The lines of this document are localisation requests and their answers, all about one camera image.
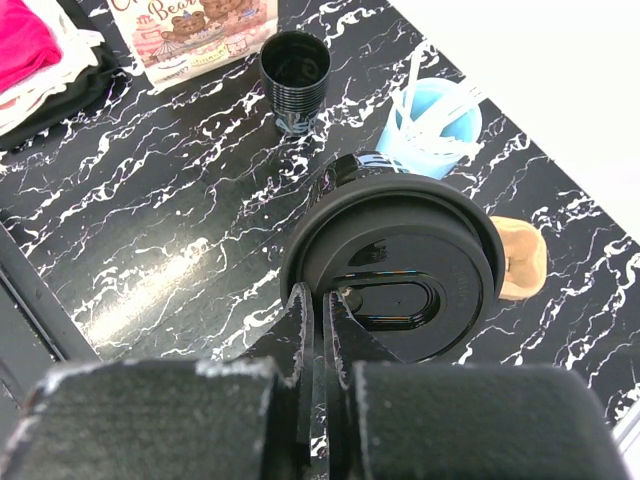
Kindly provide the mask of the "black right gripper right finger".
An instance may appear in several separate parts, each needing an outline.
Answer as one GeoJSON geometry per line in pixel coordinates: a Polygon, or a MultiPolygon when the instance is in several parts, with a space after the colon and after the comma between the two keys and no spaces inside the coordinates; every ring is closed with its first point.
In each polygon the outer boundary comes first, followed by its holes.
{"type": "Polygon", "coordinates": [[[399,361],[323,299],[333,479],[625,479],[583,379],[549,365],[399,361]]]}

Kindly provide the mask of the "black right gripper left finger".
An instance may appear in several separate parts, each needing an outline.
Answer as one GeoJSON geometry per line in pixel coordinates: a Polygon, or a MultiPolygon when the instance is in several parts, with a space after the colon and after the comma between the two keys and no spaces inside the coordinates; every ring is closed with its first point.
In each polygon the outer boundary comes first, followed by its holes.
{"type": "Polygon", "coordinates": [[[5,479],[299,479],[309,461],[313,300],[296,284],[234,360],[65,363],[37,384],[5,479]]]}

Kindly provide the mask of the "black paper coffee cup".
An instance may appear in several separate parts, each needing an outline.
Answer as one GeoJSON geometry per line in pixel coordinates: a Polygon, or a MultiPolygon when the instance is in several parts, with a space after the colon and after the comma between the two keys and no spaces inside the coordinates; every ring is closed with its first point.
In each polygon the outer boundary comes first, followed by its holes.
{"type": "Polygon", "coordinates": [[[357,151],[329,163],[313,183],[307,208],[337,188],[361,178],[395,173],[409,174],[410,169],[394,157],[378,151],[357,151]]]}

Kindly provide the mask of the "printed paper takeout bag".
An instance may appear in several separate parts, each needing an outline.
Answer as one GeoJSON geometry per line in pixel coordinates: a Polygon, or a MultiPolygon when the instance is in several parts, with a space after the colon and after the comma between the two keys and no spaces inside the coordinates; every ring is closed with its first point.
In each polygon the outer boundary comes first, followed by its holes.
{"type": "Polygon", "coordinates": [[[259,51],[277,31],[277,0],[112,0],[123,40],[159,91],[259,51]]]}

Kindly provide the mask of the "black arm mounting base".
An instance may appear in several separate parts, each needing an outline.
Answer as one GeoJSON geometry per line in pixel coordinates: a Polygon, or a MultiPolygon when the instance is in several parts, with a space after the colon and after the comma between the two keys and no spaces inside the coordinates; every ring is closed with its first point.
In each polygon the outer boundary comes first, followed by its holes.
{"type": "Polygon", "coordinates": [[[1,438],[54,363],[99,356],[6,229],[1,230],[1,438]]]}

